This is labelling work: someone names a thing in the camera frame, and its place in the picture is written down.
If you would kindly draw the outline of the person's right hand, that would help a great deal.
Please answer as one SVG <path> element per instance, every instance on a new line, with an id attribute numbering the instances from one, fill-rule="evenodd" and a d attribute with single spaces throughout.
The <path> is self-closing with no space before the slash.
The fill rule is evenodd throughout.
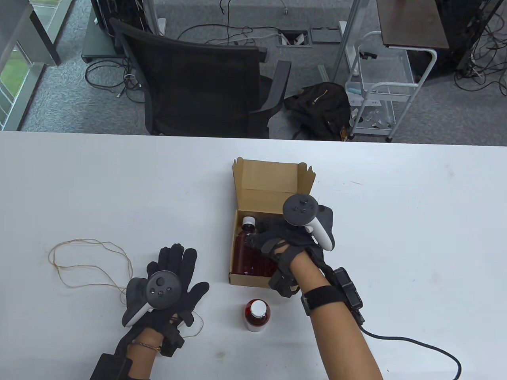
<path id="1" fill-rule="evenodd" d="M 260 220 L 256 232 L 246 238 L 246 244 L 277 263 L 278 271 L 284 276 L 295 278 L 290 265 L 300 253 L 306 253 L 326 276 L 333 271 L 324 261 L 324 250 L 306 229 L 293 226 L 282 218 Z"/>

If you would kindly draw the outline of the person's left hand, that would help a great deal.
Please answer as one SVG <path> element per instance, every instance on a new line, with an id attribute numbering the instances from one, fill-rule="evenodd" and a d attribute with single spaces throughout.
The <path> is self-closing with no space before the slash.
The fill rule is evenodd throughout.
<path id="1" fill-rule="evenodd" d="M 210 289 L 208 282 L 190 287 L 196 260 L 193 248 L 181 244 L 162 248 L 158 260 L 147 265 L 147 277 L 129 281 L 122 326 L 152 328 L 167 338 L 181 323 L 191 327 L 193 311 Z"/>

